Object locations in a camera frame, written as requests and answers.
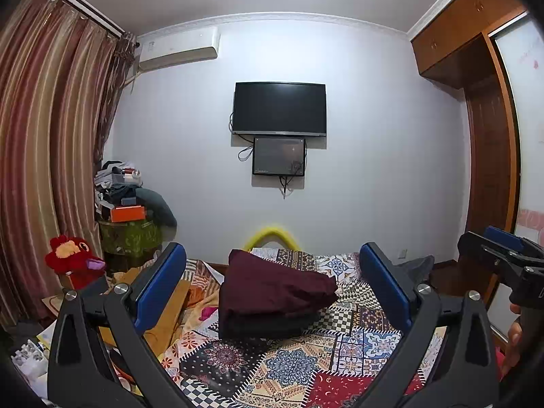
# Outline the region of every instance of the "hand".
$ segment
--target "hand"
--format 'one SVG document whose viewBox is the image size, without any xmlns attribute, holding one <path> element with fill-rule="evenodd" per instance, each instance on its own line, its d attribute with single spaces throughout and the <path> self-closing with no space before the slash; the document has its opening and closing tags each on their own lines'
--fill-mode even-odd
<svg viewBox="0 0 544 408">
<path fill-rule="evenodd" d="M 510 304 L 510 311 L 517 315 L 521 314 L 519 305 Z M 521 325 L 518 322 L 514 322 L 508 330 L 507 351 L 504 355 L 503 366 L 500 369 L 503 377 L 520 361 L 518 345 L 520 344 L 521 334 Z"/>
</svg>

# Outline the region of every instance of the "cardboard box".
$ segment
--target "cardboard box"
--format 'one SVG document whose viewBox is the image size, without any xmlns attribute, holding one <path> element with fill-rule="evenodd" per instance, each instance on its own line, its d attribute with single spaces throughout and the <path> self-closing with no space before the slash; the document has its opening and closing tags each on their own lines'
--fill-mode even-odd
<svg viewBox="0 0 544 408">
<path fill-rule="evenodd" d="M 143 205 L 130 205 L 128 207 L 115 207 L 110 213 L 112 222 L 139 221 L 145 219 L 145 207 Z"/>
</svg>

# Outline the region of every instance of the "red stuffed toy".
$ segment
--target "red stuffed toy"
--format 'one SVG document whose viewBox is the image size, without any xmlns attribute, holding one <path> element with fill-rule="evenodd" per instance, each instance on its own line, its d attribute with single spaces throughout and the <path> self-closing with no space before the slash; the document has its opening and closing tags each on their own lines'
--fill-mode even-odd
<svg viewBox="0 0 544 408">
<path fill-rule="evenodd" d="M 104 274 L 105 262 L 94 256 L 82 238 L 61 235 L 50 241 L 52 252 L 45 263 L 58 275 L 68 275 L 72 286 L 79 290 Z"/>
</svg>

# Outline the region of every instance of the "folded maroon blanket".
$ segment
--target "folded maroon blanket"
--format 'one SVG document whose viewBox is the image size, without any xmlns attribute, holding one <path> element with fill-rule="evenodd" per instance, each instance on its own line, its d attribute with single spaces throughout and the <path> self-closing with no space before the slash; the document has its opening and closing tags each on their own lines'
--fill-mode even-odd
<svg viewBox="0 0 544 408">
<path fill-rule="evenodd" d="M 336 288 L 334 278 L 327 275 L 232 250 L 219 291 L 219 336 L 292 336 L 336 301 Z"/>
</svg>

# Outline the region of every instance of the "wall-mounted tv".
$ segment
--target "wall-mounted tv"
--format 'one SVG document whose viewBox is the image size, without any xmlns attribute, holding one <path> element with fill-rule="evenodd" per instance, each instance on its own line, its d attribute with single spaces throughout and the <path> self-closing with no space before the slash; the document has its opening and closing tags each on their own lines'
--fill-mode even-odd
<svg viewBox="0 0 544 408">
<path fill-rule="evenodd" d="M 325 85 L 236 83 L 232 133 L 326 136 Z"/>
</svg>

